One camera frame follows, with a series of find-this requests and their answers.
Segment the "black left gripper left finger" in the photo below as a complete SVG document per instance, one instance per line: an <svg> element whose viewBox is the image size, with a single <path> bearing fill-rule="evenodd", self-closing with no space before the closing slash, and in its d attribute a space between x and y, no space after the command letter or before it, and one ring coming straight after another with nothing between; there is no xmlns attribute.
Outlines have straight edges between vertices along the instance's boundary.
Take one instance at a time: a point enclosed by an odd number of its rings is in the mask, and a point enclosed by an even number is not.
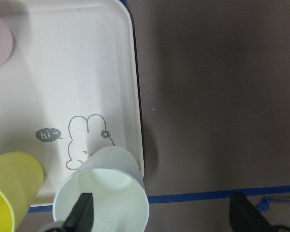
<svg viewBox="0 0 290 232"><path fill-rule="evenodd" d="M63 228L66 232L91 232L93 223L93 195L82 193L63 223Z"/></svg>

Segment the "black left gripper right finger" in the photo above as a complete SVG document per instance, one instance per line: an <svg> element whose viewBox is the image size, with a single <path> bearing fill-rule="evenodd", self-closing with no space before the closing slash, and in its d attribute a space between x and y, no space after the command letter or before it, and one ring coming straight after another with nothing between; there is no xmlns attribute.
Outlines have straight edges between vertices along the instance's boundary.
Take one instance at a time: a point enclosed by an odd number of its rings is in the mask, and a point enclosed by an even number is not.
<svg viewBox="0 0 290 232"><path fill-rule="evenodd" d="M271 232L272 226L242 193L232 193L229 222L234 232Z"/></svg>

